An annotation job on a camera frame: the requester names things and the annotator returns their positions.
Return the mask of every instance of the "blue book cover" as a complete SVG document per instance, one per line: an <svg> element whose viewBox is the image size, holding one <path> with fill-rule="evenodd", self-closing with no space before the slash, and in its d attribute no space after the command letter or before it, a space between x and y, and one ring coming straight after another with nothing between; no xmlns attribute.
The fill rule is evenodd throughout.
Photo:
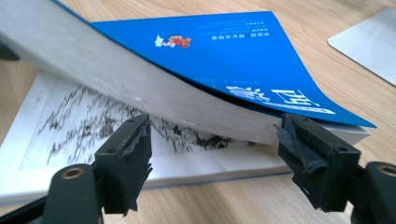
<svg viewBox="0 0 396 224"><path fill-rule="evenodd" d="M170 74L233 104L277 116L289 112L375 127L318 88L271 11L88 23Z"/></svg>

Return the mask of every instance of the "logo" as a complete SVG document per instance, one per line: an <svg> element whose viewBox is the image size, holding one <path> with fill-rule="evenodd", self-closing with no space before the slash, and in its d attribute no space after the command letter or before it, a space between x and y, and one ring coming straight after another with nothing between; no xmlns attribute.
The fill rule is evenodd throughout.
<svg viewBox="0 0 396 224"><path fill-rule="evenodd" d="M163 41L163 38L160 35L157 35L157 39L155 40L155 47L171 47L174 48L176 45L179 45L183 49L187 49L190 46L191 38L186 37L183 38L181 35L170 35L167 41Z"/></svg>

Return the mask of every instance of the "red cartoon illustration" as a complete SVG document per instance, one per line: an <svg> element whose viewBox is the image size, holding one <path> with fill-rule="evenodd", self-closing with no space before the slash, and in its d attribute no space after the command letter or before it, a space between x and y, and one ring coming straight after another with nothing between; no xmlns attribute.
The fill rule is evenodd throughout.
<svg viewBox="0 0 396 224"><path fill-rule="evenodd" d="M191 43L191 38L186 37L183 38L181 35L171 35L168 38L167 42L163 41L163 38L161 38L159 35L157 35L157 39L155 40L155 47L162 47L162 46L167 46L174 48L176 45L179 45L183 49L187 49L190 46Z"/></svg>

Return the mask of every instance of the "black and white illustration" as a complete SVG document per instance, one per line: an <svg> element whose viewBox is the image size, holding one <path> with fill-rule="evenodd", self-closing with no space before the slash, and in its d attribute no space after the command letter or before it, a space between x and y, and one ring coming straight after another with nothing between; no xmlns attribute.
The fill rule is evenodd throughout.
<svg viewBox="0 0 396 224"><path fill-rule="evenodd" d="M98 91L62 78L54 82L21 169L92 163L94 152L121 124L145 113ZM250 143L202 133L150 116L153 157L193 153Z"/></svg>

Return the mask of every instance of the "wood grain surface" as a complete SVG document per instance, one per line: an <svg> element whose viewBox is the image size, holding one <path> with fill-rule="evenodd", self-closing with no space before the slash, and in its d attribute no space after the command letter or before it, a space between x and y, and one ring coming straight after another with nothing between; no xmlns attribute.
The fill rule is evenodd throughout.
<svg viewBox="0 0 396 224"><path fill-rule="evenodd" d="M396 7L393 0L64 2L89 21L272 10L319 87L377 126L355 146L362 152L360 164L396 163L396 88L327 44L329 37ZM25 62L0 60L0 143L38 70ZM348 223L350 211L350 206L345 213L315 211L291 175L144 190L138 206L137 213L124 218L106 215L105 223ZM1 206L0 215L16 207Z"/></svg>

